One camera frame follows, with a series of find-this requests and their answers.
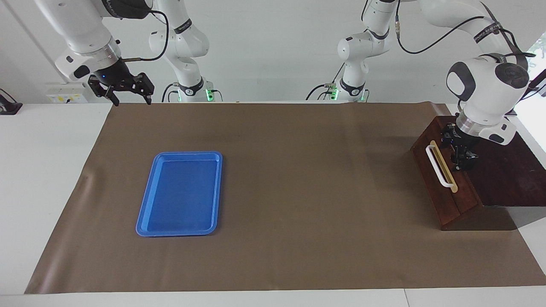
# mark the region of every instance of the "green indicator light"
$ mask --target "green indicator light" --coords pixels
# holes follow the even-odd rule
[[[206,90],[206,95],[207,95],[207,98],[209,99],[209,102],[214,100],[214,94],[210,90],[208,89]]]

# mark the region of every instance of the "white wall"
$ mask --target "white wall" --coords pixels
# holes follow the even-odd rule
[[[542,0],[486,1],[522,48],[531,46],[546,29]],[[16,22],[8,3],[23,25]],[[51,66],[66,47],[43,18],[33,0],[0,0],[2,49],[0,86],[27,102],[46,102],[47,82],[63,81]],[[213,81],[227,101],[302,100],[314,86],[331,81],[341,65],[337,42],[362,31],[363,0],[186,0],[189,14],[211,42],[206,57],[197,59],[203,76]],[[409,49],[423,48],[446,32],[429,25],[417,2],[401,7],[402,41]],[[145,20],[104,20],[122,41],[124,57],[150,57],[148,36],[163,25]],[[25,34],[29,29],[37,44]],[[395,44],[368,60],[371,101],[456,102],[444,85],[449,67],[480,50],[472,38],[456,32],[421,55],[404,54]],[[146,72],[156,86],[154,101],[175,75],[163,61],[130,63],[133,74]],[[122,101],[140,101],[119,95]]]

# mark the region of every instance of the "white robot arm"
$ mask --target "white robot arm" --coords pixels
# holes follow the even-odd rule
[[[68,49],[55,62],[68,79],[77,81],[92,73],[88,84],[98,97],[115,105],[115,91],[129,91],[151,103],[154,86],[144,73],[131,75],[120,48],[102,17],[143,19],[151,11],[151,0],[34,0]]]
[[[456,169],[470,169],[477,158],[471,149],[480,138],[507,145],[515,135],[516,127],[505,114],[529,85],[526,56],[508,39],[508,31],[489,8],[477,0],[419,0],[419,5],[435,26],[455,28],[464,23],[459,29],[472,35],[484,53],[454,64],[446,81],[466,105],[456,123],[446,129],[443,141],[455,150]],[[483,18],[466,22],[476,16]]]
[[[169,19],[169,33],[153,32],[150,35],[150,48],[161,52],[165,35],[169,36],[169,47],[164,59],[173,68],[178,82],[178,92],[183,102],[203,102],[213,100],[213,84],[201,76],[199,66],[192,58],[205,56],[209,52],[209,40],[193,24],[186,11],[183,0],[156,0],[158,9]]]
[[[390,50],[387,37],[396,4],[397,0],[371,1],[362,18],[364,32],[353,34],[339,42],[337,53],[346,66],[343,77],[336,80],[336,99],[353,102],[363,98],[366,75],[369,72],[365,60]]]

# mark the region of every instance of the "drawer handle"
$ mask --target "drawer handle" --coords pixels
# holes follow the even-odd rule
[[[440,153],[438,145],[436,145],[434,140],[431,141],[430,145],[426,147],[426,155],[429,157],[430,164],[432,165],[440,184],[442,184],[444,187],[450,188],[453,193],[457,193],[459,191],[459,187],[457,187],[455,179],[453,178],[453,175],[451,175],[451,172],[449,171],[449,168],[443,159],[442,154]]]

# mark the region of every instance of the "tray rim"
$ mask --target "tray rim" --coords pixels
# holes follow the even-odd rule
[[[211,227],[206,230],[199,231],[145,231],[142,226],[144,222],[145,212],[149,205],[150,193],[153,185],[153,180],[159,167],[159,160],[164,156],[190,156],[190,155],[215,155],[216,156],[216,180],[215,180],[215,191],[214,191],[214,201],[212,203],[212,216],[211,216]],[[181,160],[181,161],[213,161],[212,159],[203,159],[203,160]],[[198,235],[208,235],[214,232],[218,225],[218,210],[219,210],[219,197],[220,197],[220,187],[221,187],[221,178],[222,178],[222,164],[223,156],[218,151],[166,151],[161,152],[155,156],[152,162],[152,167],[150,169],[150,174],[148,176],[148,182],[146,184],[146,190],[144,192],[143,201],[140,206],[139,216],[136,221],[136,233],[141,237],[151,238],[151,237],[187,237],[187,236],[198,236]]]

